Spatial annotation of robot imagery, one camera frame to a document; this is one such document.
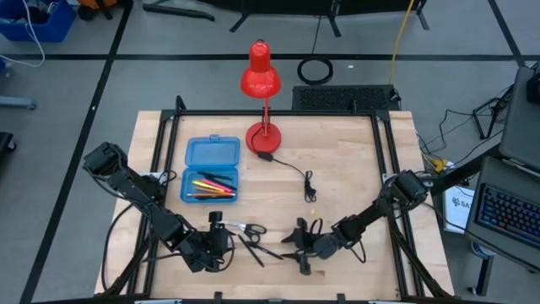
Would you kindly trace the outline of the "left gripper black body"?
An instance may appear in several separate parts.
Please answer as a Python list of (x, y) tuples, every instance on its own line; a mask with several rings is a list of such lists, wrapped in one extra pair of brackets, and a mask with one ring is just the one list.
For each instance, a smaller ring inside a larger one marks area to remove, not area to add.
[(193, 273), (207, 271), (217, 273), (224, 261), (224, 238), (207, 232), (195, 232), (190, 238), (192, 253), (189, 256), (189, 269)]

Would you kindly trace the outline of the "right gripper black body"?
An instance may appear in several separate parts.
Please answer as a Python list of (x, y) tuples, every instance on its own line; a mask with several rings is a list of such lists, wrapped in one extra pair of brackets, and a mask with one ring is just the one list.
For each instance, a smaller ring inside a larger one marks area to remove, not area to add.
[(340, 248), (338, 239), (333, 234), (324, 234), (313, 244), (316, 256), (326, 260)]

